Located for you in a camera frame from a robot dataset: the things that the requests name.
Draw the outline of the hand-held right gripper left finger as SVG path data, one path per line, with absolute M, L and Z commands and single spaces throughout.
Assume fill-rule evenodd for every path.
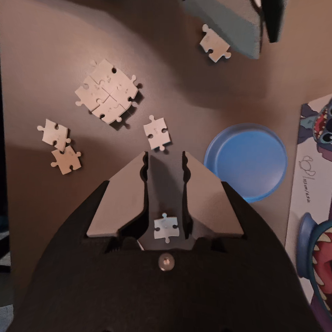
M 148 152 L 142 152 L 109 179 L 87 231 L 89 238 L 139 239 L 149 226 Z

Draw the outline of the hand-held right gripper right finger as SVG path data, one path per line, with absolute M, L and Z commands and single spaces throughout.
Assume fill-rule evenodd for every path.
M 182 227 L 185 239 L 241 238 L 244 231 L 222 181 L 186 151 L 182 152 L 182 169 Z

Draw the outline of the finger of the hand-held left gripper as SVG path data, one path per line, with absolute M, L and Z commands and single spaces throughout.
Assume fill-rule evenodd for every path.
M 185 0 L 183 8 L 212 28 L 237 52 L 258 59 L 262 46 L 262 1 Z
M 280 39 L 286 9 L 285 0 L 262 0 L 263 18 L 270 43 L 276 43 Z

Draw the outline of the white puzzle piece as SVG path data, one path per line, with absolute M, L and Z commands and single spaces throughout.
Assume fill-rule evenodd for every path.
M 43 131 L 42 141 L 54 146 L 60 152 L 64 152 L 66 144 L 71 142 L 68 137 L 69 129 L 49 119 L 45 120 L 45 126 L 37 126 L 38 131 Z
M 63 175 L 68 174 L 72 170 L 81 168 L 79 160 L 81 152 L 75 152 L 71 146 L 66 146 L 63 153 L 56 149 L 52 151 L 52 155 L 55 157 L 56 161 L 52 162 L 51 166 L 59 167 Z
M 209 58 L 217 63 L 222 57 L 229 59 L 231 52 L 228 52 L 230 45 L 226 43 L 213 29 L 209 28 L 207 24 L 203 24 L 202 31 L 205 36 L 200 41 L 200 46 L 203 50 L 209 53 Z
M 159 148 L 160 151 L 164 151 L 164 145 L 171 142 L 166 122 L 164 118 L 155 119 L 153 115 L 150 115 L 149 119 L 151 122 L 143 128 L 150 147 L 152 150 Z
M 164 239 L 166 244 L 170 243 L 171 237 L 179 237 L 177 217 L 168 217 L 167 213 L 162 218 L 154 220 L 154 239 Z

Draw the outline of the assembled white puzzle pieces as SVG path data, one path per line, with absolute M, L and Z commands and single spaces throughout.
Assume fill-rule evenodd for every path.
M 85 106 L 94 116 L 110 125 L 121 122 L 138 93 L 136 76 L 128 77 L 107 59 L 90 62 L 93 71 L 86 76 L 75 94 L 77 106 Z

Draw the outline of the cartoon print puzzle box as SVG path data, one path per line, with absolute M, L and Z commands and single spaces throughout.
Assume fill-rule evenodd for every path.
M 331 331 L 331 94 L 301 106 L 285 249 L 315 318 Z

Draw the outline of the blue round plastic stand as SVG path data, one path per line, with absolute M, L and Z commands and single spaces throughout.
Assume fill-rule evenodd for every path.
M 253 203 L 276 191 L 285 177 L 288 157 L 283 142 L 268 127 L 240 123 L 211 141 L 204 166 Z

